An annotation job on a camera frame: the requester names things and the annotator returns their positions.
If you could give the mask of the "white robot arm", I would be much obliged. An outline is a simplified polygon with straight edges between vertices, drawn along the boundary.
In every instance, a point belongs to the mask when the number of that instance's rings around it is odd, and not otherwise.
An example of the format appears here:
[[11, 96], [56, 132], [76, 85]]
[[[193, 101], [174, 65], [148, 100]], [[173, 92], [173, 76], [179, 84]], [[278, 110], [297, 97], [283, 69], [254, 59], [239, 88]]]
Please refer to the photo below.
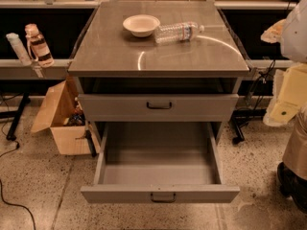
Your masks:
[[273, 98], [263, 120], [267, 126], [279, 127], [307, 103], [307, 0], [300, 0], [286, 19], [265, 30], [261, 40], [279, 42], [281, 55], [293, 62], [285, 72], [276, 71]]

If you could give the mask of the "tan robot base cover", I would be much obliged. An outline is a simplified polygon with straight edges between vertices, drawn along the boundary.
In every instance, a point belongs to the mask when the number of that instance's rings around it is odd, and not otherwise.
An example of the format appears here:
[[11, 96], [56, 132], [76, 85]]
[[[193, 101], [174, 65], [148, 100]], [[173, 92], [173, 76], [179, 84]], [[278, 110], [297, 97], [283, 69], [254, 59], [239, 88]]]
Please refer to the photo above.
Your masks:
[[283, 163], [295, 175], [307, 180], [307, 105], [295, 116], [293, 132], [283, 155]]

